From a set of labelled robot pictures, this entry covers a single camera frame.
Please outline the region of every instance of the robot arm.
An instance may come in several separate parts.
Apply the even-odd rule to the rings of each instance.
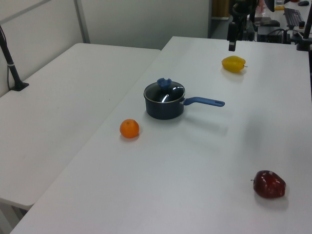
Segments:
[[[274,11],[274,0],[265,0],[265,3],[271,11]],[[259,0],[230,0],[229,13],[233,16],[233,21],[228,28],[229,51],[235,51],[237,40],[253,40],[253,38],[248,37],[248,30],[253,28],[251,22],[254,22],[258,4]]]

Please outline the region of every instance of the tangerine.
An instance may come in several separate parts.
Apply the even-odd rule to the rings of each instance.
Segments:
[[[126,138],[136,137],[140,127],[134,119],[126,119],[120,125],[120,133]]]

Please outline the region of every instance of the cabinet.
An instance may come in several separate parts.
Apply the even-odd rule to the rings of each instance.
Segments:
[[[213,0],[213,17],[229,17],[230,0]]]

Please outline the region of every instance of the black stand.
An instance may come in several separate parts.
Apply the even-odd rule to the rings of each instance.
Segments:
[[[11,57],[10,51],[8,49],[8,46],[6,44],[6,40],[5,40],[5,37],[4,37],[2,30],[0,31],[0,46],[1,46],[5,60],[6,60],[8,66],[10,68],[12,77],[13,77],[14,82],[15,82],[15,86],[11,90],[21,91],[24,88],[26,88],[29,84],[24,83],[20,80],[19,74],[18,74],[16,67],[14,65],[14,62],[12,60],[12,57]]]
[[[309,39],[310,30],[312,26],[312,5],[310,7],[309,16],[307,19],[306,29],[304,30],[303,38],[297,44],[297,50],[310,51],[312,41]]]

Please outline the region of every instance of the yellow bell pepper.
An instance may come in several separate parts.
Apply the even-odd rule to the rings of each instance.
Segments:
[[[238,56],[229,56],[222,60],[225,70],[233,73],[240,72],[245,66],[246,61]]]

